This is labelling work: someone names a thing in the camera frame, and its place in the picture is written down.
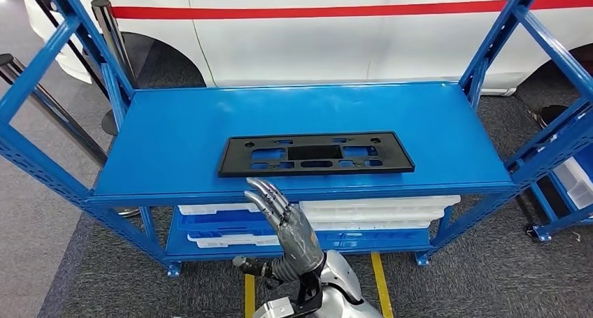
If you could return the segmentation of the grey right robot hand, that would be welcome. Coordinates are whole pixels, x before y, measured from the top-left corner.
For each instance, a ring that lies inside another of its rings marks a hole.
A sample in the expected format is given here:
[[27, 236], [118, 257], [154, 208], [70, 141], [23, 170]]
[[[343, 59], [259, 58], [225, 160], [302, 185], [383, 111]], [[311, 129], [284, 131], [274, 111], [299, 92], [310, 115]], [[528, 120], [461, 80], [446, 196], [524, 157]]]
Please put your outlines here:
[[269, 181], [259, 178], [246, 181], [257, 191], [245, 191], [244, 195], [264, 214], [276, 233], [283, 255], [269, 261], [237, 256], [233, 265], [244, 274], [278, 282], [295, 281], [321, 266], [324, 252], [303, 211], [292, 205]]

